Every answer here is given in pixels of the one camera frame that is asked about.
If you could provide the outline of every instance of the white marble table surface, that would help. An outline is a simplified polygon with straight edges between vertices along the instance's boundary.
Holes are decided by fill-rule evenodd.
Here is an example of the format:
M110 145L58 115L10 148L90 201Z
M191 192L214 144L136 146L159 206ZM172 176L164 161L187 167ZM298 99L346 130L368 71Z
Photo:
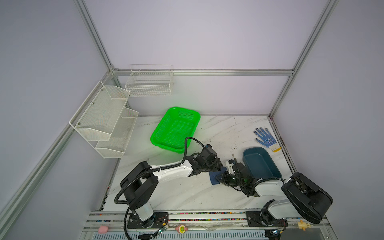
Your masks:
M113 179L104 205L104 211L125 211L127 205L113 202L120 191L120 182L142 161L150 165L166 164L182 159L183 154L163 150L152 145L151 134L162 117L138 117L127 150ZM211 144L223 163L237 158L242 161L243 151L261 146L255 141L253 130L257 127L268 128L274 135L266 116L202 116L194 137L203 144ZM200 145L191 141L188 154L200 152ZM288 179L291 171L282 151L268 153L280 170L283 178ZM281 200L283 197L263 196L247 198L223 184L212 185L209 173L201 173L188 178L176 179L157 185L149 202L154 210L221 210L262 208L269 200Z

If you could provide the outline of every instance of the wire mesh shelf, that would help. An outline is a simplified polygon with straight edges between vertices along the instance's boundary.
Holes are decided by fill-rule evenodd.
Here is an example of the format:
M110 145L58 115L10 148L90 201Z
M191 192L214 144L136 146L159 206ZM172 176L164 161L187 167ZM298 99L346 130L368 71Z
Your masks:
M103 85L73 127L87 141L109 141L128 96L125 89Z
M170 96L173 89L172 65L131 65L125 85L130 96Z
M124 155L138 115L137 111L123 108L109 141L96 144L95 149L103 158L121 158Z

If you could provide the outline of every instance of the gray wall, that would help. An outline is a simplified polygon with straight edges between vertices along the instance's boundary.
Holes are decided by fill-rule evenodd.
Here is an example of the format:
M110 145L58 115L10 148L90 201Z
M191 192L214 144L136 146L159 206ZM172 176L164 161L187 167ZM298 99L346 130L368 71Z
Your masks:
M0 211L106 72L72 0L0 3Z
M1 1L0 33L2 211L106 67L72 0ZM78 239L115 163L75 133L6 239Z
M383 12L341 0L274 118L298 171L333 197L339 240L382 228Z

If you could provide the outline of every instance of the blue glove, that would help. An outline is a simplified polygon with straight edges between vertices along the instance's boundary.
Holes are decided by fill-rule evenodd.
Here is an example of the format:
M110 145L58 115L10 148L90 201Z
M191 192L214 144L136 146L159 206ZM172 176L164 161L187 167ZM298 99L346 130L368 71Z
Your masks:
M268 147L273 152L277 152L281 149L279 144L276 142L275 138L272 136L272 134L268 131L268 128L263 129L256 128L256 131L253 131L254 134L256 134L260 139L256 138L256 141L263 145L264 147Z

